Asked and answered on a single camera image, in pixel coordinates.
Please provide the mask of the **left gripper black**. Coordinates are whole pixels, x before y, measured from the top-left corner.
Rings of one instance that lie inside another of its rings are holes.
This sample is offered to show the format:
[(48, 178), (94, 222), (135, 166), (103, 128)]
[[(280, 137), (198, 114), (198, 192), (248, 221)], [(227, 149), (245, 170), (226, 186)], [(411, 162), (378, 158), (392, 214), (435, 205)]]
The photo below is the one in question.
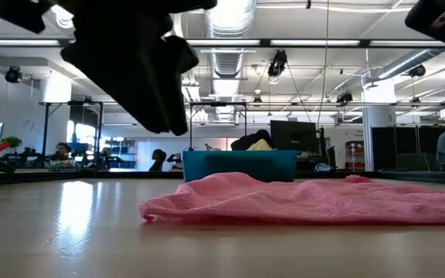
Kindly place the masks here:
[(60, 55), (111, 96), (148, 131), (188, 132), (181, 74), (173, 71), (100, 73), (146, 53), (173, 28), (172, 14), (216, 7), (218, 0), (59, 0), (73, 15), (75, 42)]

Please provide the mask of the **yellow microfiber towel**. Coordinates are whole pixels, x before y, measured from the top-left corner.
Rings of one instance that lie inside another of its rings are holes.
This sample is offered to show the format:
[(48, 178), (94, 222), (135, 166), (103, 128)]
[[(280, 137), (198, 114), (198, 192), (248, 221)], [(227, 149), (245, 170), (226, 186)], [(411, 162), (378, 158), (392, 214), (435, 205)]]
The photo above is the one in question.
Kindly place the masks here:
[(258, 140), (256, 143), (251, 144), (248, 148), (248, 151), (272, 151), (273, 148), (268, 144), (268, 142), (264, 139)]

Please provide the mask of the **pink microfiber towel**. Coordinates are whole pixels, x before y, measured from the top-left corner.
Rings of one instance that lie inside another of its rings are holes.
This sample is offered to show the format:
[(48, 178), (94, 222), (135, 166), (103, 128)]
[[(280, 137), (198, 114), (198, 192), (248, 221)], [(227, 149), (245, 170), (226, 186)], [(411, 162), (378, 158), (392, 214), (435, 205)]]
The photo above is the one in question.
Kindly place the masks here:
[(138, 206), (148, 222), (259, 222), (291, 225), (445, 225), (445, 192), (344, 179), (264, 182), (218, 173), (178, 186)]

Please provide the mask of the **dark rounded background object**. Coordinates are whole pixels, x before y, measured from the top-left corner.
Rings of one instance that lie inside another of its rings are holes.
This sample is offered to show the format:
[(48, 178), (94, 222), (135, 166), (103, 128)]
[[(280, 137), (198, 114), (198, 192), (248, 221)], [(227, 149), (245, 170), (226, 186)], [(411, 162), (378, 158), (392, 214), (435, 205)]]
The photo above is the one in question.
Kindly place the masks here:
[(231, 143), (231, 149), (233, 151), (246, 151), (251, 144), (256, 143), (260, 139), (266, 140), (268, 144), (273, 148), (273, 142), (269, 132), (266, 130), (258, 130), (254, 134), (243, 136)]

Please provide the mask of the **blue plastic bin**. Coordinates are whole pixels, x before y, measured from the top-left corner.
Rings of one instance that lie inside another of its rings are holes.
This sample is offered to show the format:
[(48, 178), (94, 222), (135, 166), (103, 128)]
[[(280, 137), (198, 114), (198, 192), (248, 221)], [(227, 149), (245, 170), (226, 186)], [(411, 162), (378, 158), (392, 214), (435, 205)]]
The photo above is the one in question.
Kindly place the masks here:
[(289, 182), (295, 179), (296, 164), (296, 151), (185, 151), (182, 154), (185, 181), (241, 172), (260, 181)]

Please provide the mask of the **black background monitor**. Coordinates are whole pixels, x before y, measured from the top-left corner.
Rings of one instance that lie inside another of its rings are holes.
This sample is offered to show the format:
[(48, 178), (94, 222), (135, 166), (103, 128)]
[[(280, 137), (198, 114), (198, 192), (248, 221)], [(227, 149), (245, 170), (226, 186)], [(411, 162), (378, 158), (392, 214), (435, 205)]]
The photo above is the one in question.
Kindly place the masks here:
[(316, 126), (313, 123), (272, 120), (270, 136), (278, 150), (318, 152)]

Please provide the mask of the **green background plant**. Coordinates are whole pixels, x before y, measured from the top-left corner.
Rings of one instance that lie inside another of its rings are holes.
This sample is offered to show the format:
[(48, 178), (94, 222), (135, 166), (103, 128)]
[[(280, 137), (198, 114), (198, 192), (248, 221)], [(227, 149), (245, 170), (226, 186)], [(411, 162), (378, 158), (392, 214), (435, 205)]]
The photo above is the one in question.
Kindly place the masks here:
[(22, 145), (22, 140), (15, 136), (7, 136), (0, 139), (0, 144), (7, 144), (11, 153), (14, 153)]

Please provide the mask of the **red and white shelf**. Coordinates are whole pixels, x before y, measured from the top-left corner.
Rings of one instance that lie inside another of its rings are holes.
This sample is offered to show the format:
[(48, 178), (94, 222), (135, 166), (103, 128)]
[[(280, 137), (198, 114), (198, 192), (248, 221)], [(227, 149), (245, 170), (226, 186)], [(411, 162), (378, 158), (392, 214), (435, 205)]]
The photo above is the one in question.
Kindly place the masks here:
[(365, 148), (363, 141), (345, 143), (345, 168), (349, 171), (365, 170)]

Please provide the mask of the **black partition panels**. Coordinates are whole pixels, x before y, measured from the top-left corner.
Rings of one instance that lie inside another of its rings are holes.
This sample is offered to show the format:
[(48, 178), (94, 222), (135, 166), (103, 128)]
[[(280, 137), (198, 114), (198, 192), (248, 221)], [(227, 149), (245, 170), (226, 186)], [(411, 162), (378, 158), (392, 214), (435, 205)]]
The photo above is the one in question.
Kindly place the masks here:
[(444, 126), (373, 127), (374, 171), (439, 171), (437, 139)]

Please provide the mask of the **black background rig frame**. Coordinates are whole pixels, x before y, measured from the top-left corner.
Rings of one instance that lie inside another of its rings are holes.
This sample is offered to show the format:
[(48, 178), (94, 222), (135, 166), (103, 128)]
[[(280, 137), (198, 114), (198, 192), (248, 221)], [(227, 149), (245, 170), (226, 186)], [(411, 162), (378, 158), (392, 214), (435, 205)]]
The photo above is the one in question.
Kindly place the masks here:
[[(104, 103), (92, 100), (42, 102), (45, 107), (40, 161), (51, 169), (100, 168), (100, 139), (104, 122)], [(49, 156), (59, 142), (70, 148), (71, 168), (52, 168)]]

